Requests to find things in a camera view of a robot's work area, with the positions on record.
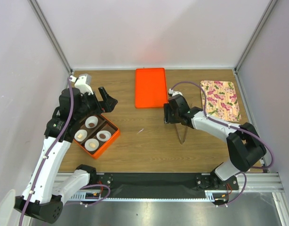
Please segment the metal tongs with red grip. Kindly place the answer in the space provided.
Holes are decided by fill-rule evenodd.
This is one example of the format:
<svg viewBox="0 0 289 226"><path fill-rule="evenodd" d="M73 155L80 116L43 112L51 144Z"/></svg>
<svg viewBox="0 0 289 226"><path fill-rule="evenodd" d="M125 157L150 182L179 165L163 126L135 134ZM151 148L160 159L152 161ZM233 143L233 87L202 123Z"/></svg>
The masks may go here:
<svg viewBox="0 0 289 226"><path fill-rule="evenodd" d="M175 132L176 132L178 141L181 145L183 145L186 141L189 127L188 126L182 126L180 128L180 127L178 127L177 124L175 124L174 126L175 126Z"/></svg>

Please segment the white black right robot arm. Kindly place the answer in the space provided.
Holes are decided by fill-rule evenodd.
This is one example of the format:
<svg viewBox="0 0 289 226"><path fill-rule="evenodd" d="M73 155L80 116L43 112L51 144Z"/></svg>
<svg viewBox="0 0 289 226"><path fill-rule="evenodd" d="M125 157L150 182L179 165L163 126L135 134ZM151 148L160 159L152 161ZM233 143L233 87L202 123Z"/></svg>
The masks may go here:
<svg viewBox="0 0 289 226"><path fill-rule="evenodd" d="M229 159L212 170L210 184L205 188L222 189L231 177L248 171L266 154L265 145L252 124L216 120L201 108L190 108L180 93L171 94L164 104L164 122L207 132L227 144Z"/></svg>

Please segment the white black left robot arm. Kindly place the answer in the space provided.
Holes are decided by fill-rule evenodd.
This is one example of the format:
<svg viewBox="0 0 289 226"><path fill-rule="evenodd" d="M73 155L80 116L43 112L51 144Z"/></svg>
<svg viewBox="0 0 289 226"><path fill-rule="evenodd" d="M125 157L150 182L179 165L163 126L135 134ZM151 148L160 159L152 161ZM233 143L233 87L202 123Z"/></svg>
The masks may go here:
<svg viewBox="0 0 289 226"><path fill-rule="evenodd" d="M66 88L59 96L59 106L46 125L43 148L31 180L20 196L15 198L14 208L24 216L45 223L55 223L67 201L82 188L99 186L94 167L81 164L73 174L54 190L53 184L61 162L70 148L83 119L110 113L118 100L111 97L104 87L99 87L102 100L95 94L81 92L79 88Z"/></svg>

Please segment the orange tray lid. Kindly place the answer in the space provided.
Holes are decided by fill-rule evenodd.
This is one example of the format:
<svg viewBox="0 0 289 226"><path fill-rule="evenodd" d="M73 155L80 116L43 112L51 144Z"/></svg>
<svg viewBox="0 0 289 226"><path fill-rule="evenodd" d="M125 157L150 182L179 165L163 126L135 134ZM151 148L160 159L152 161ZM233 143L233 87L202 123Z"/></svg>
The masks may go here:
<svg viewBox="0 0 289 226"><path fill-rule="evenodd" d="M135 107L162 108L168 101L164 68L135 70Z"/></svg>

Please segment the dark round chocolate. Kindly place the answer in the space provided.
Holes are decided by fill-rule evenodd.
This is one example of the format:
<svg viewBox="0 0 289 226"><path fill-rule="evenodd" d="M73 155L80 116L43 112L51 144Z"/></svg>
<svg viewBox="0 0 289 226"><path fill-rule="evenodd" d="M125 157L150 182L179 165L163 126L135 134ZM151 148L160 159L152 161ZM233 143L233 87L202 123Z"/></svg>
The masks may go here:
<svg viewBox="0 0 289 226"><path fill-rule="evenodd" d="M99 137L102 138L102 139L106 138L105 134L100 134Z"/></svg>

